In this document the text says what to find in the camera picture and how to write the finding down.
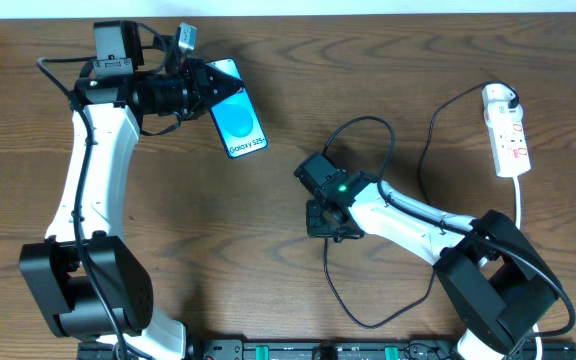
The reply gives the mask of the blue Galaxy smartphone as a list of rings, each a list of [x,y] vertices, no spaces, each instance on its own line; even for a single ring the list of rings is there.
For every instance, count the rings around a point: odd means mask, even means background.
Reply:
[[[267,147],[265,132],[245,86],[214,106],[210,113],[229,158]]]

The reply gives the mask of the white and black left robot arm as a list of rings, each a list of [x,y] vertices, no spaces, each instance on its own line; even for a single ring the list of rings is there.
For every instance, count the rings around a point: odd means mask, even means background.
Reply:
[[[197,119],[243,82],[193,54],[197,30],[155,34],[163,53],[146,69],[136,21],[93,26],[96,52],[64,89],[73,146],[62,197],[43,241],[22,247],[19,268],[57,337],[96,345],[104,359],[185,359],[185,326],[160,310],[147,270],[124,240],[123,210],[132,153],[147,115]]]

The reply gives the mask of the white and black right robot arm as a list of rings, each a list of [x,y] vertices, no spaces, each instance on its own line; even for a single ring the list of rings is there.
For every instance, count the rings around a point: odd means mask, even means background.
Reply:
[[[514,221],[447,213],[396,191],[378,176],[349,174],[314,153],[294,172],[312,195],[307,233],[334,241],[388,239],[433,268],[467,331],[463,359],[502,359],[534,333],[561,284]]]

